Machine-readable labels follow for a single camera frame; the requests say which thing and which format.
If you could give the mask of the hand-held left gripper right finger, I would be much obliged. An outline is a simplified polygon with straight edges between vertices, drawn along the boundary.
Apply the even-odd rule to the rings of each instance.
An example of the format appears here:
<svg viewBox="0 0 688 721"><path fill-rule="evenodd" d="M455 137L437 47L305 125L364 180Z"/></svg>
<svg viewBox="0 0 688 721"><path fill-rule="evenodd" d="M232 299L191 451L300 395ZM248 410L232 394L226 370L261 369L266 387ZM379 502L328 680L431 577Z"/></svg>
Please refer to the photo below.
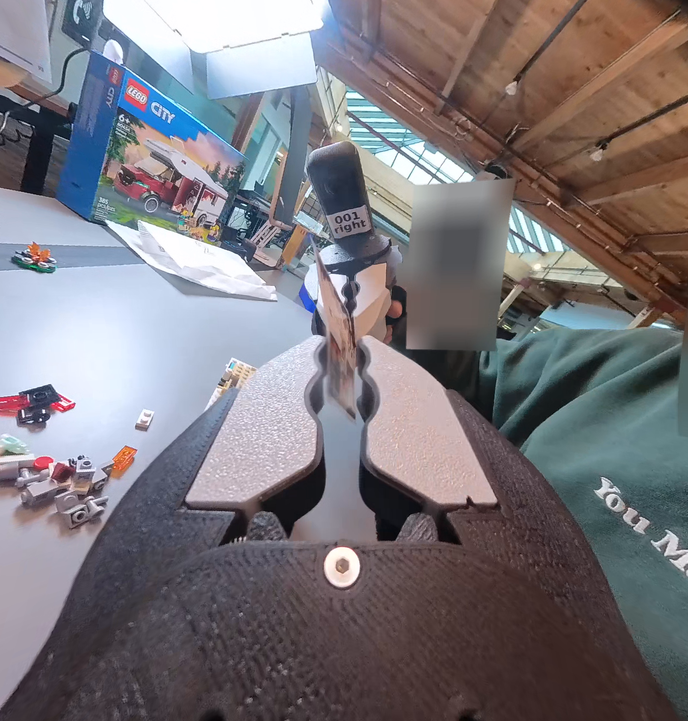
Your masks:
<svg viewBox="0 0 688 721"><path fill-rule="evenodd" d="M359 490L375 533L461 542L464 523L499 523L491 465L457 416L448 392L408 357L371 336L357 344L363 420Z"/></svg>

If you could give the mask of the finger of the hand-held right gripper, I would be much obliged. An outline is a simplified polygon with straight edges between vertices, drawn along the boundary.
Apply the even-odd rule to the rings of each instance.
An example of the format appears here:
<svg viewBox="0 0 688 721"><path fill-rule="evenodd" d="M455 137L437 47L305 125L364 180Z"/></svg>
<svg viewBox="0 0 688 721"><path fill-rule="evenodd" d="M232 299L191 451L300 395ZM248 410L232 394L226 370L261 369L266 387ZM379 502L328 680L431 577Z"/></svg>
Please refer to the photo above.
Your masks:
<svg viewBox="0 0 688 721"><path fill-rule="evenodd" d="M386 314L391 306L390 289L386 286L387 265L371 265L355 275L357 286L352 312L355 339L371 336L384 339L387 333Z"/></svg>
<svg viewBox="0 0 688 721"><path fill-rule="evenodd" d="M345 275L325 273L321 275L316 271L316 314L319 329L323 335L330 327L329 311L333 313L334 334L343 338L353 338L353 318L347 307L347 298L344 294L348 279Z"/></svg>

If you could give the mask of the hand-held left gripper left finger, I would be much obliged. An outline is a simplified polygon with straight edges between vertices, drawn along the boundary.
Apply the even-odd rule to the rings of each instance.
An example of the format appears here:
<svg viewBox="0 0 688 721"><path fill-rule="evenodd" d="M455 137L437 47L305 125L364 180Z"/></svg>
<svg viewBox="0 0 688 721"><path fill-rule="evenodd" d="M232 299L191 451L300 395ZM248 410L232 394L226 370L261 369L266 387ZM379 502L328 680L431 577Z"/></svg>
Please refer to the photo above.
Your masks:
<svg viewBox="0 0 688 721"><path fill-rule="evenodd" d="M276 515L286 535L325 488L325 339L308 338L261 366L236 395L190 486L193 510L230 511L250 521Z"/></svg>

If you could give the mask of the printed sticker sheet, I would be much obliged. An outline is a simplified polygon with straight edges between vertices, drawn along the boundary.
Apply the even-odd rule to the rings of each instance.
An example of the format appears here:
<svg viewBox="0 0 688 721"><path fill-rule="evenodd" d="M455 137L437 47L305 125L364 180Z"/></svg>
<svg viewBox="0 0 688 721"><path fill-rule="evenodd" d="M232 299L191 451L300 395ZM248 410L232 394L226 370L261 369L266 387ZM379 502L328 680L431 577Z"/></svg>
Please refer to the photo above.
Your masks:
<svg viewBox="0 0 688 721"><path fill-rule="evenodd" d="M313 248L316 270L324 276L329 273L317 247ZM330 327L327 331L327 381L328 400L336 404L352 421L356 419L355 373L356 342L344 333L343 338L334 334L333 313L329 311Z"/></svg>

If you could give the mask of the red and tan brick truck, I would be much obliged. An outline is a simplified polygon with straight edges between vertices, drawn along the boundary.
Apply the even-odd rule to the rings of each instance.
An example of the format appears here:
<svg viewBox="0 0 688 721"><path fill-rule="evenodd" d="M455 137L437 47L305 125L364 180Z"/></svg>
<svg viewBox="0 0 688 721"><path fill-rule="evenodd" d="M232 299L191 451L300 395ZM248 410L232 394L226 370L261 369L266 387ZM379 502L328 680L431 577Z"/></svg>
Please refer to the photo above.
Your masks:
<svg viewBox="0 0 688 721"><path fill-rule="evenodd" d="M208 410L230 389L240 389L257 372L253 365L232 358L225 368L204 410Z"/></svg>

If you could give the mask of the grey desk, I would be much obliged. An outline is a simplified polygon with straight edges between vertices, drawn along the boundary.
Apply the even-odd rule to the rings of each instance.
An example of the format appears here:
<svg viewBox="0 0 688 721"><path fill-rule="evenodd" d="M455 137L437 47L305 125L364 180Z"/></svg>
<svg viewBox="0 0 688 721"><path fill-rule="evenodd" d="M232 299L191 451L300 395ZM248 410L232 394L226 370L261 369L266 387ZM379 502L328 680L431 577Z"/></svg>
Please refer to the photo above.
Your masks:
<svg viewBox="0 0 688 721"><path fill-rule="evenodd" d="M25 270L36 242L57 270ZM108 230L52 198L0 188L0 396L52 384L76 403L42 430L11 433L32 451L110 460L138 450L109 482L98 522L68 529L49 508L24 509L0 486L0 707L29 670L79 567L141 471L205 409L227 363L260 367L311 335L300 281L264 272L276 302L238 299L154 270ZM135 429L153 410L148 431Z"/></svg>

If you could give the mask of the person's right hand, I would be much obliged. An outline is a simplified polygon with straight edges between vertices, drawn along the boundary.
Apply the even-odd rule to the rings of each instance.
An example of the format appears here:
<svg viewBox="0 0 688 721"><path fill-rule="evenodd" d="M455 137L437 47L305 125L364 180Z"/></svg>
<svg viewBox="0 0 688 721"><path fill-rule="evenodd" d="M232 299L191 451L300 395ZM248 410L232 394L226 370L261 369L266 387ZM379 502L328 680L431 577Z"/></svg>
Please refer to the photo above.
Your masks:
<svg viewBox="0 0 688 721"><path fill-rule="evenodd" d="M385 315L386 333L383 343L399 349L406 346L407 292L400 285L391 288L391 304Z"/></svg>

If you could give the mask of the white paper bag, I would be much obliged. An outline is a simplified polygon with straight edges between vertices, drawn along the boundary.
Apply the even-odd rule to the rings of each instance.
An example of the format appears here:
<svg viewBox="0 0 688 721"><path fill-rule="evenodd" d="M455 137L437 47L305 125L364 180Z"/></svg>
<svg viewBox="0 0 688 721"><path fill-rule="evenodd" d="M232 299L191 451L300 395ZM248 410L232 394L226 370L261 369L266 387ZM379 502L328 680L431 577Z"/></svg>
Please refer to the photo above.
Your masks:
<svg viewBox="0 0 688 721"><path fill-rule="evenodd" d="M138 221L138 229L106 221L138 257L156 270L232 296L276 302L277 293L237 254Z"/></svg>

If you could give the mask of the green sweatshirt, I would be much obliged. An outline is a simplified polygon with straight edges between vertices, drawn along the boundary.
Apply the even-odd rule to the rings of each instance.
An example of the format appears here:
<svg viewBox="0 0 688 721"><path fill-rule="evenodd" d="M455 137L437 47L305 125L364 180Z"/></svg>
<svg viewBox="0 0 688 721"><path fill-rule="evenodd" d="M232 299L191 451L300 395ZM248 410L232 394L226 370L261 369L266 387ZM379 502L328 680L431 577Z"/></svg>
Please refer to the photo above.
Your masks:
<svg viewBox="0 0 688 721"><path fill-rule="evenodd" d="M682 335L554 329L406 354L532 462L582 528L645 661L688 719L688 437Z"/></svg>

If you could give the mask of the white light panel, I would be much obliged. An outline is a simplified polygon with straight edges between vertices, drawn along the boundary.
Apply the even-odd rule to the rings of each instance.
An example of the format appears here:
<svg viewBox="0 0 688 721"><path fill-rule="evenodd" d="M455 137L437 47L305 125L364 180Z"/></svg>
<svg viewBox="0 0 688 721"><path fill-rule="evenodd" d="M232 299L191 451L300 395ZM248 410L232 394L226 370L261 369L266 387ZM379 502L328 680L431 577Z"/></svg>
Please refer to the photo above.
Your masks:
<svg viewBox="0 0 688 721"><path fill-rule="evenodd" d="M104 1L104 17L190 92L222 100L316 81L323 1Z"/></svg>

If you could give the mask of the pile of small loose bricks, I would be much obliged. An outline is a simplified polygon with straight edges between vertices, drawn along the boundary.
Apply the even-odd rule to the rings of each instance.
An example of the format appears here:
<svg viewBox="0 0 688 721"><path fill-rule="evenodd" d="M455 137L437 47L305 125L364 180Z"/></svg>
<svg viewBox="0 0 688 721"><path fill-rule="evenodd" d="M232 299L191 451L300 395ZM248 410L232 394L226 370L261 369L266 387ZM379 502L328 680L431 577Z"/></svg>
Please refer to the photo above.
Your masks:
<svg viewBox="0 0 688 721"><path fill-rule="evenodd" d="M74 529L103 515L104 491L121 461L96 464L87 455L56 459L38 455L10 435L0 436L0 486L15 490L24 509L51 506Z"/></svg>

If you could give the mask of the red and black brick assembly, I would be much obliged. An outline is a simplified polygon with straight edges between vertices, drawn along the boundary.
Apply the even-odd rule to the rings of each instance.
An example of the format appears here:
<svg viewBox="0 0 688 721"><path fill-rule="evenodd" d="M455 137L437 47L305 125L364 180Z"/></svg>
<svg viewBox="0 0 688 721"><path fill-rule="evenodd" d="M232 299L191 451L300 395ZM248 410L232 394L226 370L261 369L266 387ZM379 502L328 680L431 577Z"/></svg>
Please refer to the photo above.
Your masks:
<svg viewBox="0 0 688 721"><path fill-rule="evenodd" d="M62 396L51 384L0 397L0 414L12 414L21 410L67 412L75 407L74 401Z"/></svg>

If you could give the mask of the blue toy box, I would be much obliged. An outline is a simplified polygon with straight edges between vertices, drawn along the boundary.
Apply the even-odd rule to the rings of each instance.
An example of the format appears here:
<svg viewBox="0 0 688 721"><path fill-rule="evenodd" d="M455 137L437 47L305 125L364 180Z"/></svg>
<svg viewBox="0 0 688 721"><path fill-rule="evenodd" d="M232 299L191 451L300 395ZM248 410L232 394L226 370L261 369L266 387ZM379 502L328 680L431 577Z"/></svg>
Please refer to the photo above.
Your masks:
<svg viewBox="0 0 688 721"><path fill-rule="evenodd" d="M139 222L220 245L246 159L141 77L93 51L57 199L84 219Z"/></svg>

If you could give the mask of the brick campfire model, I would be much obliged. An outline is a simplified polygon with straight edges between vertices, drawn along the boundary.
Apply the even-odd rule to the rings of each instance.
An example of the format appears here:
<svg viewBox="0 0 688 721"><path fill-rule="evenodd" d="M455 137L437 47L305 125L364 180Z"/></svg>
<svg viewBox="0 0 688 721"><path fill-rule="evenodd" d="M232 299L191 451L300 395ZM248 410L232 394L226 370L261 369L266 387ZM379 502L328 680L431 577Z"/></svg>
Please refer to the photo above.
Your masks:
<svg viewBox="0 0 688 721"><path fill-rule="evenodd" d="M54 273L58 267L56 259L51 256L51 250L36 242L14 252L11 262L22 269L44 274Z"/></svg>

